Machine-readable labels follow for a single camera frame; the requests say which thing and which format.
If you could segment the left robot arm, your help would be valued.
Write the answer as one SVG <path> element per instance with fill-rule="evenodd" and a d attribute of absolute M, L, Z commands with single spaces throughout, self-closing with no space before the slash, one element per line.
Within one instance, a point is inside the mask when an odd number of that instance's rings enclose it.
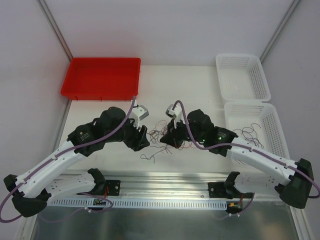
<path fill-rule="evenodd" d="M 135 152 L 148 147 L 147 127 L 140 124 L 148 115 L 142 105 L 133 107 L 128 113 L 112 106 L 100 117 L 78 126 L 56 151 L 34 168 L 4 178 L 14 208 L 20 216 L 28 218 L 59 198 L 82 193 L 103 195 L 106 179 L 97 168 L 69 180 L 56 178 L 72 165 L 103 149 L 106 143 L 123 142 Z"/>

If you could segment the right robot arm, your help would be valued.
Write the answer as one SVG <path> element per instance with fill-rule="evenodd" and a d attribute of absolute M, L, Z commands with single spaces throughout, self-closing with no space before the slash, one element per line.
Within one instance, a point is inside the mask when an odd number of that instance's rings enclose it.
<path fill-rule="evenodd" d="M 274 155 L 239 137 L 235 132 L 215 126 L 200 109 L 185 114 L 179 106 L 170 105 L 166 115 L 171 118 L 161 143 L 180 148 L 192 142 L 200 150 L 241 161 L 264 175 L 250 176 L 232 171 L 224 182 L 211 183 L 216 198 L 252 197 L 255 193 L 278 196 L 287 205 L 304 209 L 314 186 L 311 163 L 294 161 Z"/>

